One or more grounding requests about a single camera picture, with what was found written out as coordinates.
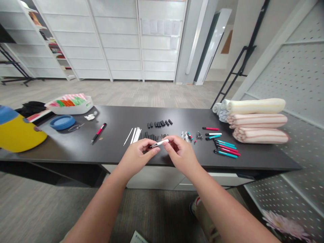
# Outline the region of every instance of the black cloth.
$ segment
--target black cloth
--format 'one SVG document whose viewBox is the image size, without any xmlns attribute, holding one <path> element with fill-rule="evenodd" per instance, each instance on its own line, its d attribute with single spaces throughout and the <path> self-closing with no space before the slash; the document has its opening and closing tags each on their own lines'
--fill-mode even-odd
<svg viewBox="0 0 324 243">
<path fill-rule="evenodd" d="M 16 109 L 15 111 L 21 114 L 23 117 L 30 117 L 33 114 L 37 114 L 43 110 L 46 110 L 45 103 L 38 101 L 29 101 L 23 104 L 22 108 Z"/>
</svg>

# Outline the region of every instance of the black pen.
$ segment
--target black pen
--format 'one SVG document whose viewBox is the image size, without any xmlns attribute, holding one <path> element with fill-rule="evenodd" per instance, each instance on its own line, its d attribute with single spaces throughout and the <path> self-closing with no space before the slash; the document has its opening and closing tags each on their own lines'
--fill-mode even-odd
<svg viewBox="0 0 324 243">
<path fill-rule="evenodd" d="M 101 133 L 101 131 L 104 129 L 104 127 L 107 126 L 107 123 L 104 123 L 101 128 L 99 129 L 99 131 L 96 133 L 96 135 L 93 137 L 93 139 L 91 140 L 90 144 L 93 144 L 93 142 L 96 140 L 96 138 L 99 136 L 99 134 Z"/>
</svg>

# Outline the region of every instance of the hand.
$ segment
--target hand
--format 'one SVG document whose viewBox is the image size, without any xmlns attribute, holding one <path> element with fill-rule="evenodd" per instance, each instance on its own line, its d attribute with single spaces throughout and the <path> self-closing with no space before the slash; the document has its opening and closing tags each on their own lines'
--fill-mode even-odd
<svg viewBox="0 0 324 243">
<path fill-rule="evenodd" d="M 193 151 L 191 144 L 178 136 L 166 136 L 162 140 L 168 139 L 163 146 L 168 152 L 174 166 L 180 170 L 185 176 L 190 172 L 194 172 L 197 166 L 200 166 Z"/>
<path fill-rule="evenodd" d="M 156 141 L 147 138 L 132 143 L 129 145 L 116 169 L 130 180 L 160 151 L 159 147 L 149 148 L 150 145 L 155 143 Z"/>
</svg>

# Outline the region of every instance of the white plastic container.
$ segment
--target white plastic container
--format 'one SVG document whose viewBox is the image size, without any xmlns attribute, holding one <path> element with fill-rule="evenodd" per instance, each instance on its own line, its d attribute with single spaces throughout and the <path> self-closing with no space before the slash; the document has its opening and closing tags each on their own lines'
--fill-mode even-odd
<svg viewBox="0 0 324 243">
<path fill-rule="evenodd" d="M 49 104 L 53 102 L 50 101 L 45 104 L 45 107 L 53 111 L 56 115 L 80 115 L 80 114 L 87 113 L 93 107 L 91 96 L 85 96 L 85 97 L 87 99 L 86 102 L 78 106 L 67 106 L 67 107 L 50 106 Z"/>
</svg>

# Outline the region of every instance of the flower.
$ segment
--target flower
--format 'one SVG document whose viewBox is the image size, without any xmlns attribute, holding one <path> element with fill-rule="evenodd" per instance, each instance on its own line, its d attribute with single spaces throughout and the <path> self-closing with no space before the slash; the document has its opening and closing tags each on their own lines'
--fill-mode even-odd
<svg viewBox="0 0 324 243">
<path fill-rule="evenodd" d="M 267 226 L 278 230 L 281 233 L 290 234 L 300 240 L 304 239 L 306 242 L 311 243 L 312 241 L 307 238 L 309 234 L 304 231 L 304 228 L 297 224 L 293 220 L 289 220 L 280 214 L 276 214 L 272 211 L 267 212 L 262 210 L 263 219 L 267 222 Z"/>
</svg>

